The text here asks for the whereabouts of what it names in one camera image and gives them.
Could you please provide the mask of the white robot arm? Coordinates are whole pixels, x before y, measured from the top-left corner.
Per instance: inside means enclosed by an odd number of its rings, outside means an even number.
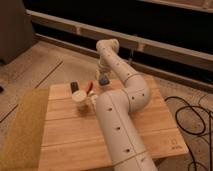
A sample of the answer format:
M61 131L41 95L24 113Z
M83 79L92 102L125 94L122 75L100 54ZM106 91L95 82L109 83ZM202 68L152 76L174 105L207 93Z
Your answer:
M96 100L95 112L115 171L158 171L130 113L144 108L151 92L147 82L117 53L116 39L99 40L99 72L114 71L123 88L105 91Z

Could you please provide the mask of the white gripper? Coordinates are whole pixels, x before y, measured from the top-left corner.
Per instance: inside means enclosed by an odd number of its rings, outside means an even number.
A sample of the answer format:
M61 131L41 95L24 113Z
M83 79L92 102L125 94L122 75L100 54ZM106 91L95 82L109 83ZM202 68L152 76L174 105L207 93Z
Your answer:
M106 61L103 58L100 58L98 62L98 70L96 70L96 74L95 74L96 80L99 80L100 73L104 74L104 73L109 73L110 71L111 69L106 63Z

